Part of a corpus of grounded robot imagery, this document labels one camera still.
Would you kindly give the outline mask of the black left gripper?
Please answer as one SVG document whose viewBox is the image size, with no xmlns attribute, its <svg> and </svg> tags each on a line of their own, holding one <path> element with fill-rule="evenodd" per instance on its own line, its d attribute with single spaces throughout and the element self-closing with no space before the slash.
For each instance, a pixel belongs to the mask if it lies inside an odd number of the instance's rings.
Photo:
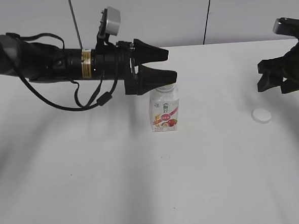
<svg viewBox="0 0 299 224">
<path fill-rule="evenodd" d="M 140 64 L 167 61 L 169 51 L 151 46 L 139 39 L 132 42 L 118 41 L 107 45 L 97 42 L 92 50 L 92 79 L 123 80 L 126 95 L 144 95 L 162 86 L 175 84 L 177 72 L 158 70 Z M 138 66 L 137 76 L 134 74 L 132 62 Z"/>
</svg>

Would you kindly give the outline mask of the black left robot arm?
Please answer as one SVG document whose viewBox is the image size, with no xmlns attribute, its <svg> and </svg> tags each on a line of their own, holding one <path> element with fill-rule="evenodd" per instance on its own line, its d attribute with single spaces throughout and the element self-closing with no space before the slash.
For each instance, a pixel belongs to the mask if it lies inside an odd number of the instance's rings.
<svg viewBox="0 0 299 224">
<path fill-rule="evenodd" d="M 126 95 L 144 95 L 176 83 L 175 71 L 145 66 L 166 61 L 169 52 L 138 39 L 116 44 L 98 39 L 95 49 L 65 49 L 36 41 L 44 36 L 0 35 L 0 75 L 21 74 L 32 83 L 118 79 L 124 82 Z"/>
</svg>

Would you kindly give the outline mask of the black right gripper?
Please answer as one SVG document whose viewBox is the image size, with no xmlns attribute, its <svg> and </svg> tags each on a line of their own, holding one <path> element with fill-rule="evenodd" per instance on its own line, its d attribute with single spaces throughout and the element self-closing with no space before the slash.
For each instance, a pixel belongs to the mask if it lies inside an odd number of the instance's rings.
<svg viewBox="0 0 299 224">
<path fill-rule="evenodd" d="M 261 75 L 257 83 L 258 92 L 280 86 L 281 93 L 299 91 L 299 37 L 290 51 L 281 57 L 261 60 L 257 66 Z"/>
</svg>

